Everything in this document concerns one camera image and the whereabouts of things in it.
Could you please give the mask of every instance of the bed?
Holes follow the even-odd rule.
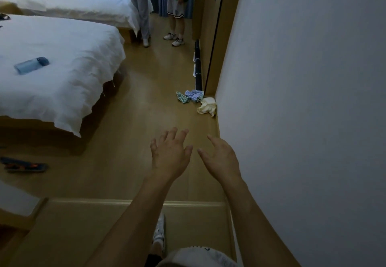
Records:
[[[104,23],[139,30],[139,14],[130,0],[0,0],[16,4],[24,15],[41,15]],[[150,0],[149,12],[153,11]]]
[[[11,15],[0,28],[0,116],[52,122],[80,137],[83,118],[125,59],[117,28],[94,22]],[[13,67],[46,57],[25,75]]]

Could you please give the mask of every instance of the blue water bottle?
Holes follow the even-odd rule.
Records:
[[[49,61],[45,57],[39,57],[34,58],[33,60],[24,61],[20,64],[15,64],[14,67],[20,75],[25,75],[48,65]]]

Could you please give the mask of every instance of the person in green shirt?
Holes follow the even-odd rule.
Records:
[[[185,7],[188,0],[167,0],[167,14],[169,17],[170,32],[164,36],[165,40],[174,40],[173,46],[184,45],[185,32]],[[176,25],[178,25],[179,33],[176,34]]]

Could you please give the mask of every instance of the dark blue bottle lid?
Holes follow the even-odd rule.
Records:
[[[44,56],[41,56],[41,57],[37,58],[37,61],[38,61],[42,66],[48,66],[48,65],[49,65],[49,61],[48,61]]]

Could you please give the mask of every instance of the striped cloth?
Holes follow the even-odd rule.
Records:
[[[190,102],[190,99],[188,97],[186,97],[185,95],[183,95],[181,92],[176,92],[176,95],[177,95],[177,98],[179,101],[181,101],[182,103],[188,103]]]
[[[204,91],[200,90],[186,90],[185,95],[189,97],[194,102],[199,102],[204,98]]]

